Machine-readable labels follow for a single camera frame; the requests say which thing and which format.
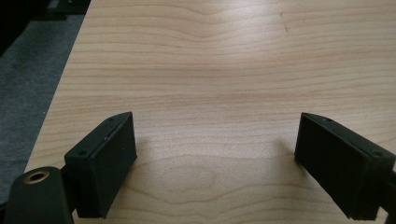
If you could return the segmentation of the dark stand base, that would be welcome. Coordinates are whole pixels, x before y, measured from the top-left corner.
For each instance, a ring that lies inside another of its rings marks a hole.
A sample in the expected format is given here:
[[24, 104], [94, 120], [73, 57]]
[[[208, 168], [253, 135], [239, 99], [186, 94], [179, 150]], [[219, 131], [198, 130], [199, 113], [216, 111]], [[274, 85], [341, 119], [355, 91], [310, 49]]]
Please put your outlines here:
[[33, 21], [64, 21], [68, 15], [85, 15], [92, 0], [55, 0], [55, 7], [41, 9]]

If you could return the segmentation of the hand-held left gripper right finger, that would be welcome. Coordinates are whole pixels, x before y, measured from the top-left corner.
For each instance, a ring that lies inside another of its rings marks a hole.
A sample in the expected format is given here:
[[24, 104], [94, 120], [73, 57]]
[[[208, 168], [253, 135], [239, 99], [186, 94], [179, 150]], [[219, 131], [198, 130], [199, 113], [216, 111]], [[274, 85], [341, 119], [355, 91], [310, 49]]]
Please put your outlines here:
[[354, 220], [396, 220], [396, 155], [320, 115], [303, 113], [294, 157]]

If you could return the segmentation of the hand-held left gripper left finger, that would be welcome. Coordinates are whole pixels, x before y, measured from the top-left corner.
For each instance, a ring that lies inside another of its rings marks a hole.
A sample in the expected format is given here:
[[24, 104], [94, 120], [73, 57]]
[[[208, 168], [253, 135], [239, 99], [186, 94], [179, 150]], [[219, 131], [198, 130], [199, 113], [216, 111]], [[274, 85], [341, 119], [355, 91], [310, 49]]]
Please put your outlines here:
[[131, 112], [105, 119], [64, 155], [80, 217], [107, 216], [136, 158]]

